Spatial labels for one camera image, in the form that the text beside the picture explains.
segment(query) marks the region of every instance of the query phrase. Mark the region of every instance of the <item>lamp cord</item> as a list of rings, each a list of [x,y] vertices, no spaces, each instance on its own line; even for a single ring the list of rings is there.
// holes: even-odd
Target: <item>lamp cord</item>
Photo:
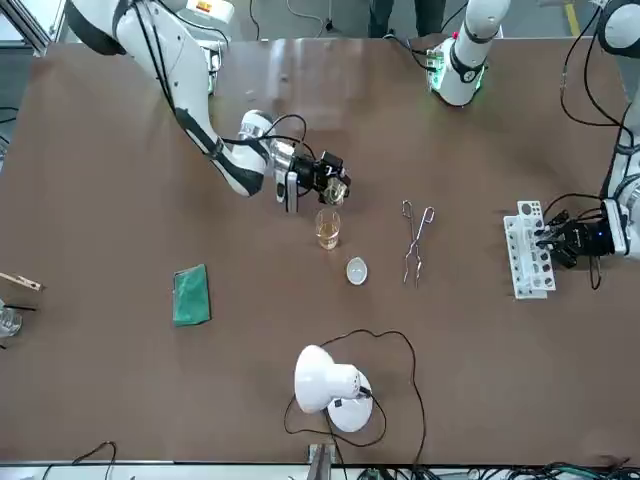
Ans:
[[[413,344],[411,343],[411,341],[407,338],[407,336],[398,331],[398,330],[387,330],[384,331],[382,333],[373,333],[371,330],[368,330],[366,328],[359,328],[356,330],[353,330],[349,333],[346,333],[344,335],[339,335],[337,337],[334,337],[330,340],[327,340],[326,342],[322,343],[320,346],[321,347],[326,347],[327,345],[330,345],[332,343],[335,343],[339,340],[344,340],[345,338],[348,338],[352,335],[358,334],[358,333],[366,333],[367,335],[370,335],[374,338],[381,338],[384,337],[386,335],[397,335],[400,336],[405,343],[407,344],[407,346],[409,347],[409,350],[411,351],[411,385],[413,386],[415,392],[416,392],[416,397],[418,398],[418,402],[420,404],[420,412],[421,412],[421,416],[422,416],[422,436],[420,438],[420,445],[418,447],[418,451],[416,453],[415,458],[413,459],[413,463],[412,463],[412,469],[415,470],[415,467],[418,465],[418,461],[420,460],[420,456],[422,455],[422,451],[424,450],[424,444],[425,444],[425,440],[427,437],[427,419],[426,419],[426,414],[425,414],[425,409],[424,409],[424,402],[422,400],[422,395],[420,394],[420,390],[418,389],[418,385],[416,384],[416,351],[413,347]],[[382,439],[384,438],[385,434],[387,433],[387,415],[385,414],[384,409],[382,408],[382,406],[380,405],[380,403],[378,402],[378,400],[376,399],[376,397],[371,394],[371,398],[373,400],[373,402],[375,403],[375,405],[378,407],[378,409],[380,410],[380,413],[382,414],[383,420],[384,420],[384,427],[382,429],[382,433],[375,439],[372,440],[370,442],[367,443],[355,443],[351,440],[349,440],[348,438],[343,437],[342,435],[339,435],[337,433],[334,433],[333,430],[331,428],[329,428],[329,432],[323,432],[320,430],[313,430],[313,429],[309,429],[309,428],[302,428],[299,430],[290,430],[289,427],[287,426],[287,416],[289,415],[289,411],[291,410],[291,407],[293,405],[293,402],[295,400],[295,395],[291,396],[291,400],[289,400],[289,404],[287,405],[287,408],[284,412],[284,418],[283,418],[283,424],[284,424],[284,429],[285,431],[289,434],[289,435],[295,435],[298,433],[316,433],[319,435],[330,435],[332,437],[332,439],[334,440],[334,442],[336,441],[336,439],[340,439],[343,442],[353,446],[353,447],[358,447],[358,448],[364,448],[364,447],[370,447],[372,445],[375,445],[377,443],[380,443],[382,441]]]

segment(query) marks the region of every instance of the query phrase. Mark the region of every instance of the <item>green cloth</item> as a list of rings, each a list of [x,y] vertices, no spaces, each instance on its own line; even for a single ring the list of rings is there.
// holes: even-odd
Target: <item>green cloth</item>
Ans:
[[[199,325],[210,320],[207,267],[198,265],[173,275],[173,324]]]

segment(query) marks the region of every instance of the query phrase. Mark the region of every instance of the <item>person's legs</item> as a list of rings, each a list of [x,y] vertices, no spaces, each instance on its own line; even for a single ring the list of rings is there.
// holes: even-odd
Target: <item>person's legs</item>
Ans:
[[[438,33],[442,28],[446,0],[414,0],[416,6],[416,30],[418,36]]]
[[[387,34],[391,10],[393,0],[370,0],[369,38],[382,38]]]

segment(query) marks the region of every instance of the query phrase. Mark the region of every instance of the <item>yellow liquid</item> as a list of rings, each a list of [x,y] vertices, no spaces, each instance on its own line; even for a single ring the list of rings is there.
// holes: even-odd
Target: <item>yellow liquid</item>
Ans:
[[[339,230],[335,225],[331,225],[330,223],[322,225],[316,233],[320,246],[325,250],[333,250],[336,248],[338,244],[338,233]]]

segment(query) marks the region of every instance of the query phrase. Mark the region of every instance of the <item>white robotic arm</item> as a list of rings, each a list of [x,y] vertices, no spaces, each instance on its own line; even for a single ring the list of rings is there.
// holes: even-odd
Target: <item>white robotic arm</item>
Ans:
[[[493,39],[511,0],[469,0],[456,38],[448,38],[429,56],[429,88],[449,105],[462,107],[473,99],[486,67]]]
[[[71,0],[66,13],[71,29],[87,46],[105,55],[126,52],[152,78],[159,79],[180,126],[236,192],[250,196],[260,191],[269,162],[268,141],[238,145],[232,151],[211,128],[205,57],[164,5],[155,1]],[[247,113],[243,124],[251,131],[247,136],[254,138],[272,126],[259,112]]]
[[[596,35],[613,55],[640,59],[640,0],[609,0]],[[571,268],[580,256],[622,255],[640,259],[640,85],[622,120],[613,157],[599,198],[597,221],[556,215],[538,232],[538,246]]]
[[[202,153],[241,195],[262,188],[265,172],[276,177],[277,200],[296,212],[298,187],[315,190],[319,201],[341,204],[351,183],[342,160],[325,152],[320,160],[300,154],[273,137],[274,123],[252,110],[243,119],[239,140],[228,148],[209,122],[209,72],[203,51],[169,8],[184,0],[69,0],[70,28],[103,55],[128,53],[156,79],[176,120]]]

